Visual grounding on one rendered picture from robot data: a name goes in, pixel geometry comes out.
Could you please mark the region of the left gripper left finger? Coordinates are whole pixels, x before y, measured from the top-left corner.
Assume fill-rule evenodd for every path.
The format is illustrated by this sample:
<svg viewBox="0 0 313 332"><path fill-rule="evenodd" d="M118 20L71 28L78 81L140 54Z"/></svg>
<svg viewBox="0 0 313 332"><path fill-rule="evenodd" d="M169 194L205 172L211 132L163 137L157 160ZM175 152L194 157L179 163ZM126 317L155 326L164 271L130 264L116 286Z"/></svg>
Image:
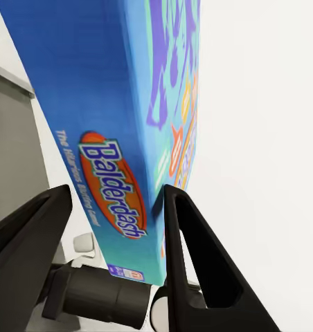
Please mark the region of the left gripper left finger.
<svg viewBox="0 0 313 332"><path fill-rule="evenodd" d="M0 332L25 332L72 210L64 184L0 221Z"/></svg>

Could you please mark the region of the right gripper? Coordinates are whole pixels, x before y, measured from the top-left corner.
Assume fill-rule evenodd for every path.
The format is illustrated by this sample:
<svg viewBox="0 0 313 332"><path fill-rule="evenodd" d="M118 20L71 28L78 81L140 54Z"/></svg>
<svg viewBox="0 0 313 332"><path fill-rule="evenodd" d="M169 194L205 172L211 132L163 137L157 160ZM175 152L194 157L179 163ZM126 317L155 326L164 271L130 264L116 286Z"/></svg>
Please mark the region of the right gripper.
<svg viewBox="0 0 313 332"><path fill-rule="evenodd" d="M68 313L112 322L123 278L111 275L104 268L72 267L73 260L51 263L35 304L46 300L42 318L58 320L62 313Z"/></svg>

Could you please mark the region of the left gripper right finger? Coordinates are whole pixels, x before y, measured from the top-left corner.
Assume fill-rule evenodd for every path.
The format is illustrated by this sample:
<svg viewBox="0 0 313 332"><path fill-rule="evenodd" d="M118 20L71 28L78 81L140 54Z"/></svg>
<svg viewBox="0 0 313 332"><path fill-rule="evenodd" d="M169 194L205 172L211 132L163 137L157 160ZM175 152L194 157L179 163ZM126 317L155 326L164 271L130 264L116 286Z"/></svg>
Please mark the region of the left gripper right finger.
<svg viewBox="0 0 313 332"><path fill-rule="evenodd" d="M187 192L164 189L169 332L281 332ZM207 308L191 304L180 230Z"/></svg>

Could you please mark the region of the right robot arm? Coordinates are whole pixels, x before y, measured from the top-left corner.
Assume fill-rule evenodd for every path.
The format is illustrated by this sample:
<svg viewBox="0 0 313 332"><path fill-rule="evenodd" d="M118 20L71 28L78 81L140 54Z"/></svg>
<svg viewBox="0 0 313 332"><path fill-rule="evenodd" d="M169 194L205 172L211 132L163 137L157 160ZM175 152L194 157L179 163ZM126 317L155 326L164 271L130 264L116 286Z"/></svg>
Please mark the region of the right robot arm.
<svg viewBox="0 0 313 332"><path fill-rule="evenodd" d="M82 255L65 264L51 263L37 303L44 303L42 318L58 320L62 313L102 322L114 322L140 330L145 325L152 284L116 277L99 268L101 251L93 232L73 238L76 253ZM191 304L207 308L196 282L188 280ZM155 332L169 332L168 286L160 286L150 307L150 324Z"/></svg>

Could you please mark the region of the board game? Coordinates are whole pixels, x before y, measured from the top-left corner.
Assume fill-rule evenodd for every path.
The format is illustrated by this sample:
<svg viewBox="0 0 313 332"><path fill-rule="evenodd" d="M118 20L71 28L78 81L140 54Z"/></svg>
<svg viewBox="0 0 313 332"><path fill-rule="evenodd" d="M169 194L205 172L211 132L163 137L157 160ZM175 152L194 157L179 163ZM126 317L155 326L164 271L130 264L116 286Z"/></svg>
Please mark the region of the board game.
<svg viewBox="0 0 313 332"><path fill-rule="evenodd" d="M0 0L111 275L165 286L197 144L201 0Z"/></svg>

